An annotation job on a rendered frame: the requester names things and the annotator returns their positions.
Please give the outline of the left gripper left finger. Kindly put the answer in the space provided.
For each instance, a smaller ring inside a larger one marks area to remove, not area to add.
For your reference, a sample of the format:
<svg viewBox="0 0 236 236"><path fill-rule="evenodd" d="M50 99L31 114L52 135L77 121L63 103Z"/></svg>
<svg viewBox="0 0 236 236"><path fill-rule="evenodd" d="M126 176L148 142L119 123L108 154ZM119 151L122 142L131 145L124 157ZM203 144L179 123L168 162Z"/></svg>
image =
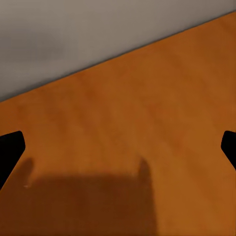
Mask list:
<svg viewBox="0 0 236 236"><path fill-rule="evenodd" d="M26 149L21 131L0 136L0 190Z"/></svg>

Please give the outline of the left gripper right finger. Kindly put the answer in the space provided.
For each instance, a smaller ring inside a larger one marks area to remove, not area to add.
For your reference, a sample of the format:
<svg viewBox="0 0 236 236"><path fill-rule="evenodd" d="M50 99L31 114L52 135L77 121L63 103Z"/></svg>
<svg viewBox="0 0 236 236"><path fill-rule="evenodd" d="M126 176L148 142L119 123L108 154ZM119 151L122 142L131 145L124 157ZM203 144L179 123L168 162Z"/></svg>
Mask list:
<svg viewBox="0 0 236 236"><path fill-rule="evenodd" d="M225 131L221 142L221 149L236 169L236 132Z"/></svg>

